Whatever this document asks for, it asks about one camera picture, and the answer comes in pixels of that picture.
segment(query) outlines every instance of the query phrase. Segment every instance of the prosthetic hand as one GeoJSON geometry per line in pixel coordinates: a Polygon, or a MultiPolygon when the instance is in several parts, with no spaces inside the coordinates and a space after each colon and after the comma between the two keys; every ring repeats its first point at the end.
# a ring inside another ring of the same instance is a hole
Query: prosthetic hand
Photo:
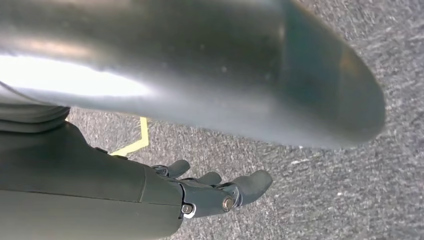
{"type": "Polygon", "coordinates": [[[173,234],[184,218],[225,214],[259,199],[263,170],[220,184],[190,165],[147,166],[89,146],[64,123],[43,133],[0,132],[2,240],[144,240],[173,234]]]}

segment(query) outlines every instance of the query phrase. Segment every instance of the metal pipe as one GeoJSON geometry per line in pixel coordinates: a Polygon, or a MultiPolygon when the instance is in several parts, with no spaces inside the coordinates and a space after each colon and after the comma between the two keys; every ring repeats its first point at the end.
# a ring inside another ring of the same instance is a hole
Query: metal pipe
{"type": "Polygon", "coordinates": [[[1,103],[323,148],[385,122],[371,71],[294,0],[2,0],[0,36],[1,103]]]}

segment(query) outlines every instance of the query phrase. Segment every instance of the gray carpet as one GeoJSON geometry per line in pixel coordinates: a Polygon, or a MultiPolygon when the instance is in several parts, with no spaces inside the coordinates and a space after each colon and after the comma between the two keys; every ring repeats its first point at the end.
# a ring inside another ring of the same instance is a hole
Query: gray carpet
{"type": "MultiPolygon", "coordinates": [[[[372,68],[387,99],[375,141],[328,151],[278,146],[149,121],[145,164],[187,159],[191,176],[258,169],[274,184],[257,203],[186,220],[170,240],[424,239],[424,0],[304,0],[372,68]]],[[[74,109],[70,120],[109,151],[138,139],[138,118],[74,109]]]]}

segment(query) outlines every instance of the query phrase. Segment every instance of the metal screw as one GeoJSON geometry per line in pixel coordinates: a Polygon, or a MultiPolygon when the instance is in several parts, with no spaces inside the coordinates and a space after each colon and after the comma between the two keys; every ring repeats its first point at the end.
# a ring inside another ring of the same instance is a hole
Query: metal screw
{"type": "Polygon", "coordinates": [[[224,210],[224,212],[229,212],[233,208],[233,205],[234,201],[233,198],[230,196],[226,196],[222,201],[222,209],[224,210]]]}
{"type": "Polygon", "coordinates": [[[188,204],[182,205],[181,212],[183,214],[190,214],[192,213],[192,211],[193,211],[193,207],[191,205],[188,205],[188,204]]]}

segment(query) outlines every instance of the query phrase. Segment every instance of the yellow tape line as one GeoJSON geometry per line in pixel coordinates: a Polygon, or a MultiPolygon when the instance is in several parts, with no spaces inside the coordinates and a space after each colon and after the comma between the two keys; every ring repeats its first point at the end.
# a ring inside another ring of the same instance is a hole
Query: yellow tape line
{"type": "Polygon", "coordinates": [[[127,154],[133,153],[139,149],[145,148],[149,145],[149,130],[147,127],[147,118],[140,117],[140,128],[141,128],[141,139],[130,144],[118,151],[112,152],[110,155],[126,156],[127,154]]]}

